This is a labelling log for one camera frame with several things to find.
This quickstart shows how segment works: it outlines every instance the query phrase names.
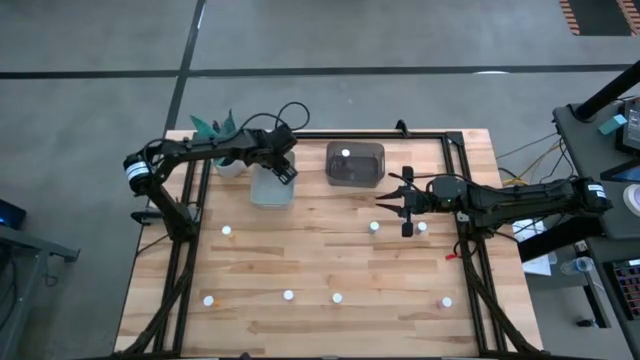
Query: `clear plastic container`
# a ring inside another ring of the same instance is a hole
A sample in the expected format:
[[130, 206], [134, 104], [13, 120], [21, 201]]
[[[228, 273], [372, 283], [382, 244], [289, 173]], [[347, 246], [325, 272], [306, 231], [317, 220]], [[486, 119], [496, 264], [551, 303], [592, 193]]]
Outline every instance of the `clear plastic container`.
[[[284, 155], [292, 166], [295, 166], [295, 154], [290, 151]], [[266, 210], [285, 210], [293, 202], [295, 179], [283, 185], [271, 172], [261, 166], [254, 166], [251, 175], [251, 202]]]
[[588, 256], [565, 261], [560, 265], [560, 271], [565, 275], [582, 274], [593, 270], [593, 268], [593, 260]]
[[325, 172], [333, 186], [376, 187], [384, 177], [384, 147], [332, 141], [327, 144]]

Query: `white label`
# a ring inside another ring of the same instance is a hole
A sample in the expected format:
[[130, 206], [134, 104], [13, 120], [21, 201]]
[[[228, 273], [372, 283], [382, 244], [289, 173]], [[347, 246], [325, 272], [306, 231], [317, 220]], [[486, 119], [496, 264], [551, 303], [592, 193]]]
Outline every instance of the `white label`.
[[130, 165], [125, 172], [127, 173], [127, 179], [131, 180], [140, 174], [148, 174], [149, 169], [147, 168], [147, 164], [140, 161]]

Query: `wooden table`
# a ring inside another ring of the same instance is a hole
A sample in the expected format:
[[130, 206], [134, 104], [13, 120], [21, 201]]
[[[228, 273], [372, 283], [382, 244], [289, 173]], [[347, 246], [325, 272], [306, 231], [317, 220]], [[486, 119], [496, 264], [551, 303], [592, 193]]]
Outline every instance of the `wooden table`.
[[[462, 131], [473, 179], [500, 186], [488, 131]], [[170, 131], [167, 137], [185, 135], [191, 132]], [[403, 165], [413, 166], [416, 175], [444, 172], [438, 141], [377, 142], [385, 147], [387, 172], [400, 173]], [[374, 205], [375, 196], [400, 182], [385, 177], [375, 189], [330, 186], [324, 174], [326, 144], [301, 140], [295, 146], [299, 175], [289, 210], [251, 204], [250, 170], [236, 179], [212, 171], [182, 355], [477, 355], [462, 263], [445, 260], [457, 241], [453, 216], [418, 216], [427, 222], [428, 233], [402, 238], [402, 219]], [[165, 183], [171, 194], [180, 194], [185, 169], [184, 164], [176, 168]], [[199, 178], [196, 171], [193, 193]], [[426, 181], [416, 184], [424, 188]], [[373, 220], [381, 228], [370, 235]], [[221, 233], [224, 225], [232, 227], [232, 236]], [[140, 246], [164, 233], [161, 225], [146, 228]], [[131, 344], [157, 310], [170, 243], [161, 242], [137, 259], [116, 350]], [[487, 247], [500, 305], [541, 348], [516, 244], [495, 237]], [[291, 302], [283, 299], [286, 289], [295, 293]], [[334, 292], [344, 297], [340, 305], [331, 301]], [[208, 295], [215, 299], [211, 307], [203, 304]], [[438, 309], [444, 296], [454, 305]], [[486, 308], [483, 318], [493, 344]]]

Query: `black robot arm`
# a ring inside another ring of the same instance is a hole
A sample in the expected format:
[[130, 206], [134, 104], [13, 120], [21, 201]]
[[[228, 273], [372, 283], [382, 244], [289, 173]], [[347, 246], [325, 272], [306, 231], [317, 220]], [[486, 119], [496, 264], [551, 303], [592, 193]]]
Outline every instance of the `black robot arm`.
[[176, 166], [187, 161], [230, 158], [244, 161], [247, 166], [259, 164], [288, 184], [297, 171], [284, 155], [296, 143], [285, 123], [271, 132], [240, 129], [224, 139], [197, 136], [182, 141], [159, 139], [127, 156], [124, 168], [136, 196], [148, 196], [162, 213], [171, 240], [190, 241], [196, 236], [193, 216], [186, 205], [177, 203], [162, 186]]
[[425, 191], [414, 184], [413, 168], [403, 167], [403, 186], [378, 199], [403, 198], [403, 206], [377, 204], [406, 219], [402, 235], [413, 235], [411, 214], [462, 213], [487, 235], [501, 225], [556, 213], [599, 216], [611, 208], [602, 185], [589, 178], [571, 177], [546, 184], [496, 189], [458, 175], [434, 176]]

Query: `concrete floor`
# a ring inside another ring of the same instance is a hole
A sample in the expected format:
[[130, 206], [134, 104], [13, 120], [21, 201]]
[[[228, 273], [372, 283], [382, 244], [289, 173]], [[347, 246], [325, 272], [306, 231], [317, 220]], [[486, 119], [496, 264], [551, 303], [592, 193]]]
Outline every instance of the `concrete floor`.
[[[194, 7], [195, 0], [0, 0], [0, 71], [178, 69]], [[209, 0], [192, 68], [616, 64], [637, 54], [637, 38], [571, 35], [555, 0]], [[553, 132], [554, 107], [585, 99], [614, 76], [191, 79], [177, 128], [191, 128], [189, 114], [221, 119], [233, 108], [242, 119], [295, 99], [310, 107], [310, 128], [390, 128], [400, 118], [412, 128], [482, 127], [502, 154]], [[121, 164], [162, 134], [174, 85], [0, 80], [0, 198], [29, 211], [31, 233], [82, 248], [75, 264], [51, 262], [60, 283], [43, 287], [19, 358], [111, 351], [140, 232], [129, 213], [144, 204], [132, 198]], [[524, 170], [552, 142], [499, 163]], [[556, 177], [568, 172], [562, 164]], [[619, 329], [572, 326], [589, 316], [581, 289], [531, 290], [545, 349], [630, 358], [624, 345], [611, 346], [624, 344]]]

